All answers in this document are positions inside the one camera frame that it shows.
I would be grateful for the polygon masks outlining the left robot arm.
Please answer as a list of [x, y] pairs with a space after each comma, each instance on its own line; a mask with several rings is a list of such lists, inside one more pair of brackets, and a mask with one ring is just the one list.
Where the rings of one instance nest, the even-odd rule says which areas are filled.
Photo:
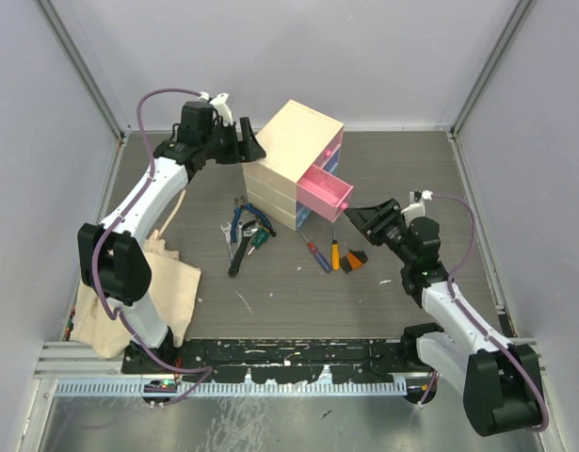
[[208, 161], [219, 165], [254, 162], [266, 156], [247, 117], [233, 119], [226, 92], [202, 92], [186, 102], [170, 138], [148, 150], [149, 167], [121, 204], [98, 224], [77, 235], [81, 278], [105, 313], [120, 320], [155, 373], [176, 362], [170, 326], [149, 294], [152, 270], [142, 250], [149, 230], [171, 199]]

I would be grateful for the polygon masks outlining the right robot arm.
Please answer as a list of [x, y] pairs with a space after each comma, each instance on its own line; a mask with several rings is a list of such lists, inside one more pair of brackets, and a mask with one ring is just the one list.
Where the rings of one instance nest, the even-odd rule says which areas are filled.
[[347, 208], [345, 214], [374, 246], [387, 246], [402, 262], [402, 285], [433, 322], [408, 327], [401, 338], [402, 363], [430, 367], [461, 395], [474, 431], [488, 437], [549, 426], [539, 356], [494, 329], [460, 292], [454, 272], [440, 258], [440, 225], [426, 214], [430, 191], [414, 191], [410, 204], [397, 200]]

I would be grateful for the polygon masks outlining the large pink drawer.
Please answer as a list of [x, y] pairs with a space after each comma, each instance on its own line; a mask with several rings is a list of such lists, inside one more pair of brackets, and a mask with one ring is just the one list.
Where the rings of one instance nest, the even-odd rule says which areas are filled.
[[353, 185], [312, 165], [297, 183], [297, 201], [329, 222], [335, 222], [348, 208], [353, 190]]

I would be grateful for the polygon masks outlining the cream drawer cabinet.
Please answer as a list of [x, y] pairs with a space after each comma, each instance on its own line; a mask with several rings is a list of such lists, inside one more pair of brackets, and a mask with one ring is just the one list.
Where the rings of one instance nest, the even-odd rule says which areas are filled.
[[294, 100], [256, 135], [266, 158], [243, 166], [248, 201], [296, 230], [297, 183], [344, 124]]

